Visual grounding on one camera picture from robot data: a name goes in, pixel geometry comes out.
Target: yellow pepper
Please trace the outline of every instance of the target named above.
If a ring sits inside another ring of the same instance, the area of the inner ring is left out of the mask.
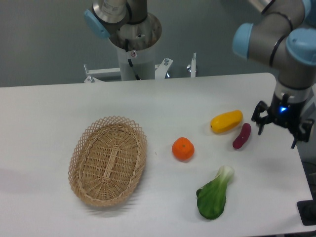
[[[236,127],[241,121],[242,112],[240,110],[230,111],[213,118],[211,121],[211,129],[215,133],[226,132]]]

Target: woven basket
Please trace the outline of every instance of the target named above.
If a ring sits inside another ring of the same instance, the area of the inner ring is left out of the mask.
[[[94,122],[80,138],[69,166],[69,182],[85,203],[112,206],[136,188],[146,161],[142,128],[125,117]]]

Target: blue led light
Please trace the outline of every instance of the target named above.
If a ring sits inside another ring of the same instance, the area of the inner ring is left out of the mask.
[[[280,107],[280,113],[283,113],[286,110],[287,110],[287,107],[283,107],[283,106]]]

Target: orange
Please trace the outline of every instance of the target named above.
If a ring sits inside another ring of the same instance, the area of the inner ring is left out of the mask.
[[[172,153],[179,160],[188,160],[194,153],[194,146],[188,138],[180,137],[173,143]]]

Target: green vegetable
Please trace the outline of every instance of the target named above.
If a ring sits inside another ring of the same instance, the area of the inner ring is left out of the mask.
[[[232,179],[234,173],[232,167],[223,165],[211,182],[197,190],[198,211],[206,219],[216,219],[223,213],[227,183]]]

